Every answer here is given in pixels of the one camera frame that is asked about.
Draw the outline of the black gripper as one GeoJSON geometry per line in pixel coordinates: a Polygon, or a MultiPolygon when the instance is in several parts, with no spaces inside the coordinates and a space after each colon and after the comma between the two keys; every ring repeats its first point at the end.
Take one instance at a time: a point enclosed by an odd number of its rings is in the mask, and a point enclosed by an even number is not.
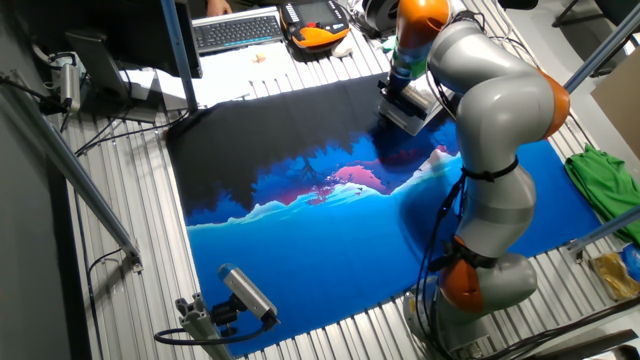
{"type": "Polygon", "coordinates": [[[407,87],[408,80],[395,74],[390,74],[386,80],[379,80],[377,87],[381,96],[390,104],[402,108],[406,105],[406,100],[402,91],[407,87]]]}

